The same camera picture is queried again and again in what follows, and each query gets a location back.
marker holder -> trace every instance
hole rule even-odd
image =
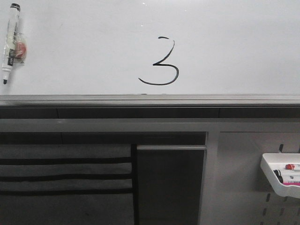
[[[286,164],[300,164],[300,154],[292,153],[264,153],[261,168],[275,193],[279,196],[300,198],[300,186],[284,185],[274,173],[274,170],[285,170]]]

metal ledge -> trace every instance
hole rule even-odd
[[[300,95],[2,95],[0,107],[300,106]]]
[[[299,132],[300,119],[0,119],[0,132]]]
[[[205,145],[138,145],[138,150],[206,150]]]

dry erase marker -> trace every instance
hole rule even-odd
[[[13,68],[15,56],[15,42],[19,25],[20,6],[18,4],[11,4],[9,9],[9,21],[7,26],[7,35],[4,46],[3,57],[3,83],[8,81],[9,74]]]
[[[273,172],[276,174],[276,176],[300,176],[300,171],[295,170],[273,170]]]
[[[300,164],[286,164],[285,168],[287,170],[295,170],[295,171],[300,171]]]
[[[276,176],[280,183],[300,183],[300,175],[277,175],[276,174]]]

whiteboard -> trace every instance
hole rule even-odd
[[[11,3],[0,0],[0,46]],[[27,59],[0,95],[300,95],[300,1],[16,3]],[[174,67],[153,65],[173,46],[161,64]],[[170,82],[175,67],[169,85],[139,80]]]

red marker cap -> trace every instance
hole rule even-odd
[[[294,164],[286,164],[286,165],[285,165],[285,168],[286,168],[287,170],[293,170],[293,169],[295,168],[295,165],[294,165]]]

